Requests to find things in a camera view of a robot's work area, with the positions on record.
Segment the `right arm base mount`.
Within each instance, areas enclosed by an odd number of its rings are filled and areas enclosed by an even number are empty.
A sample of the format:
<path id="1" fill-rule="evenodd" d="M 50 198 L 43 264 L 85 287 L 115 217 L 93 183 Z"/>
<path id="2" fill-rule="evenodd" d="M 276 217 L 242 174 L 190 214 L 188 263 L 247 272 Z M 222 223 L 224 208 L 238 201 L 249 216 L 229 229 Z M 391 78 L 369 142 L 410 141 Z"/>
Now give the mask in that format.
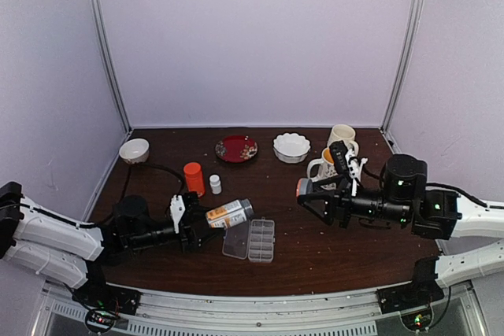
<path id="1" fill-rule="evenodd" d="M 415 263 L 409 282 L 378 289 L 376 294 L 381 313 L 400 312 L 444 299 L 443 289 L 436 282 L 438 260 L 439 257 L 422 258 Z"/>

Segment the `amber bottle grey cap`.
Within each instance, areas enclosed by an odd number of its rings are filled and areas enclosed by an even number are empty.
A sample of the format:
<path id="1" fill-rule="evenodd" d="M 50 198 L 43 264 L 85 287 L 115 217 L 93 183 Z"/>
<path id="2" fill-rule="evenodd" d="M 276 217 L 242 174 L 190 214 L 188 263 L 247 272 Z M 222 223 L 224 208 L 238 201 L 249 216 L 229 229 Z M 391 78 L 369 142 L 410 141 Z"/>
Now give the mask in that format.
<path id="1" fill-rule="evenodd" d="M 211 228 L 228 229 L 250 220 L 254 209 L 249 199 L 237 199 L 209 210 L 205 216 Z"/>

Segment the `clear plastic pill organizer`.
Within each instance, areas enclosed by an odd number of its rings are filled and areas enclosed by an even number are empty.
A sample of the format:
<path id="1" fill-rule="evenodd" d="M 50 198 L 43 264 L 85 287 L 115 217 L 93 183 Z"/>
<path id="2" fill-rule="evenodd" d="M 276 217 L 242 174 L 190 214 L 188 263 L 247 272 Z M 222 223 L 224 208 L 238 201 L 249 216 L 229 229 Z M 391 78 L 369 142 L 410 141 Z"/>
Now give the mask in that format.
<path id="1" fill-rule="evenodd" d="M 267 264 L 274 259 L 276 228 L 273 220 L 248 220 L 226 230 L 222 254 L 238 260 Z"/>

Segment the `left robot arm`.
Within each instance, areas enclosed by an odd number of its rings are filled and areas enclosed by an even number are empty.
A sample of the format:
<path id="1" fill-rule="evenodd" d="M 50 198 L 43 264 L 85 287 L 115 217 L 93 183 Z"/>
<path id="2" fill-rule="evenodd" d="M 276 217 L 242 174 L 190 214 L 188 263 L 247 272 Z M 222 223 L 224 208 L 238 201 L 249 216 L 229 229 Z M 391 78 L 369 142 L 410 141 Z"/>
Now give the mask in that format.
<path id="1" fill-rule="evenodd" d="M 206 208 L 194 193 L 172 198 L 166 220 L 154 220 L 146 199 L 128 195 L 113 206 L 105 223 L 84 223 L 46 209 L 23 195 L 22 186 L 1 188 L 1 257 L 63 282 L 82 287 L 97 308 L 113 301 L 103 282 L 102 267 L 117 266 L 137 253 L 178 244 L 192 252 L 221 234 L 206 220 Z"/>

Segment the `grey orange bottle cap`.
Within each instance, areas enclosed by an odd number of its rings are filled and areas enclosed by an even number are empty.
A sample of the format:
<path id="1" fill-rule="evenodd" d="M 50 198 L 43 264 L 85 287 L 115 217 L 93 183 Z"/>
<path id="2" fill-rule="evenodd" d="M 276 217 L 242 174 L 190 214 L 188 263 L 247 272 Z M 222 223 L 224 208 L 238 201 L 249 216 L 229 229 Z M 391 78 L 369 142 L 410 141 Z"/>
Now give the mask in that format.
<path id="1" fill-rule="evenodd" d="M 313 181 L 309 178 L 301 178 L 296 187 L 296 197 L 306 196 L 313 192 Z"/>

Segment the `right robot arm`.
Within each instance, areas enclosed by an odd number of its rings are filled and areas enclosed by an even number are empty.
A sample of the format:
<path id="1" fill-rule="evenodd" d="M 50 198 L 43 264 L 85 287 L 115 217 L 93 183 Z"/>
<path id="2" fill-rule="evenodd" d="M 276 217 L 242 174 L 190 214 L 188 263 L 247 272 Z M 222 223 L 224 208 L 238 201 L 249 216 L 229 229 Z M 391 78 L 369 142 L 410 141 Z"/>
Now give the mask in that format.
<path id="1" fill-rule="evenodd" d="M 404 288 L 409 305 L 421 305 L 434 292 L 467 279 L 503 270 L 503 204 L 483 201 L 454 186 L 427 181 L 427 165 L 410 155 L 395 154 L 376 176 L 376 190 L 361 184 L 366 159 L 337 157 L 337 174 L 328 179 L 298 181 L 296 198 L 327 225 L 347 227 L 351 219 L 375 226 L 383 221 L 410 227 L 412 234 L 431 240 L 488 237 L 495 242 L 449 256 L 415 263 Z"/>

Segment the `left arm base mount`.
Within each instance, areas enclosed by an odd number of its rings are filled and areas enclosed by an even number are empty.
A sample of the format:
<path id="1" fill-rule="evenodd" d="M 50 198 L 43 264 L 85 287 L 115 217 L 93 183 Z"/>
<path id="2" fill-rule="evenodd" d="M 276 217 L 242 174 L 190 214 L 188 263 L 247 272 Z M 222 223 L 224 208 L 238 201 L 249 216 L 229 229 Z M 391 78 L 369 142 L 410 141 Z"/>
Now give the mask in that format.
<path id="1" fill-rule="evenodd" d="M 113 286 L 106 282 L 100 264 L 86 262 L 87 281 L 72 289 L 72 299 L 89 308 L 101 308 L 114 313 L 135 315 L 141 293 L 138 290 Z"/>

